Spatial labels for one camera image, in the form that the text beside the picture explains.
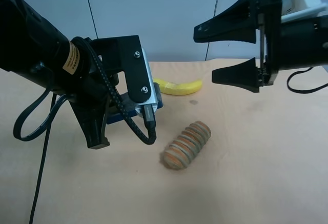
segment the yellow label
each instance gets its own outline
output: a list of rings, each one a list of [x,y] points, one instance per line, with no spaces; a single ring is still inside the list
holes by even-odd
[[[68,54],[63,69],[69,72],[70,74],[74,74],[79,62],[80,52],[78,51],[77,47],[72,42],[70,42],[70,53]]]

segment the white plastic part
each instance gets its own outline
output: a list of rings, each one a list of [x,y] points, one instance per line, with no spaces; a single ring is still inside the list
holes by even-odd
[[[319,12],[327,9],[327,4],[321,0],[292,0],[292,7],[288,14],[281,17],[281,23],[294,21],[296,19],[305,19],[316,17]]]

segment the wooden table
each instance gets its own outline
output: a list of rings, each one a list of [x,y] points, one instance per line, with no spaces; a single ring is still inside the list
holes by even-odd
[[[152,146],[119,122],[107,126],[109,147],[87,149],[65,104],[52,126],[34,223],[327,223],[328,89],[294,94],[285,84],[292,71],[280,72],[259,94],[211,83],[211,70],[239,62],[151,63],[154,77],[204,82],[192,95],[163,94]],[[315,68],[292,85],[307,89],[327,80]],[[43,136],[22,142],[12,129],[43,90],[5,71],[0,90],[0,219],[27,223]],[[49,102],[29,119],[26,133],[46,117]],[[196,120],[212,129],[208,144],[186,170],[166,169],[160,153]]]

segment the table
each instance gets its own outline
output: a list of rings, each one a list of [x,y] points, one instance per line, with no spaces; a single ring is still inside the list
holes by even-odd
[[[281,71],[275,85],[258,94],[211,83],[211,70],[240,62],[151,63],[157,78],[203,80],[195,94],[162,95],[152,146],[122,121],[107,126],[109,147],[87,149],[65,104],[52,126],[34,223],[326,223],[328,89],[292,93],[285,84],[292,71]],[[315,68],[291,85],[307,89],[327,80],[324,69]],[[0,219],[27,223],[44,135],[22,142],[12,128],[43,89],[0,71],[0,90]],[[23,132],[39,125],[49,105],[50,97]],[[186,170],[166,169],[160,153],[196,120],[211,128],[211,139]]]

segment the gray wall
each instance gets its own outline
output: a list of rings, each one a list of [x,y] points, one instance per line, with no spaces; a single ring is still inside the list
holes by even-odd
[[[26,0],[68,38],[96,38],[87,0]],[[258,45],[196,44],[194,26],[236,0],[90,0],[99,37],[139,34],[152,61],[194,61],[258,56]]]

